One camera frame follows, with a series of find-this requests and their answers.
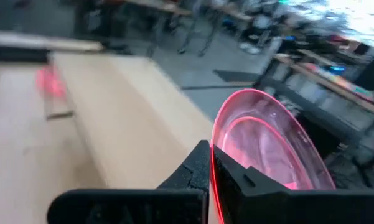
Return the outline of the pink translucent plastic plate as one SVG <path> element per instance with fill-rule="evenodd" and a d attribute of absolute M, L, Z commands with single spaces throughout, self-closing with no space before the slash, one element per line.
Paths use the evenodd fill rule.
<path fill-rule="evenodd" d="M 45 100 L 51 98 L 58 100 L 66 99 L 65 87 L 53 67 L 45 66 L 39 69 L 36 74 L 35 83 Z"/>

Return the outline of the red translucent plastic plate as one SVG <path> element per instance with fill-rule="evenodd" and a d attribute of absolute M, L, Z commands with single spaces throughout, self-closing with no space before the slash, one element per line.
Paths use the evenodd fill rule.
<path fill-rule="evenodd" d="M 225 100 L 214 122 L 212 146 L 291 190 L 335 190 L 304 128 L 263 91 L 239 90 Z"/>

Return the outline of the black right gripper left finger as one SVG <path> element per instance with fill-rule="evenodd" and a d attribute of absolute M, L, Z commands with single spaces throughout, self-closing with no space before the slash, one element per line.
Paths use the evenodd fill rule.
<path fill-rule="evenodd" d="M 210 145 L 201 140 L 156 189 L 73 189 L 57 196 L 47 224 L 207 224 Z"/>

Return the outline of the person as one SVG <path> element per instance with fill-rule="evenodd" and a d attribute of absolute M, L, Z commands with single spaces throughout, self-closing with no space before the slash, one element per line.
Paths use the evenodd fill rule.
<path fill-rule="evenodd" d="M 259 54 L 277 34 L 276 26 L 285 16 L 286 6 L 280 0 L 245 0 L 242 9 L 252 19 L 240 35 L 239 49 L 251 55 Z"/>

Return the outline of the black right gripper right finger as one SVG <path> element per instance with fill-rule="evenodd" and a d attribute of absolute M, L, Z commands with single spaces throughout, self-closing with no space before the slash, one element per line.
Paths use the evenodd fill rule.
<path fill-rule="evenodd" d="M 374 224 L 374 190 L 291 190 L 212 146 L 221 224 Z"/>

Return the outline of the wooden workbench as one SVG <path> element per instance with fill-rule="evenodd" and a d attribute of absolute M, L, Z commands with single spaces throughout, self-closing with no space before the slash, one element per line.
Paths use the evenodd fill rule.
<path fill-rule="evenodd" d="M 296 62 L 296 60 L 292 59 L 292 55 L 289 54 L 275 54 L 268 68 L 278 62 L 285 64 L 290 72 L 302 74 L 374 114 L 374 93 L 372 91 L 355 85 L 340 75 L 334 75 L 316 64 Z"/>

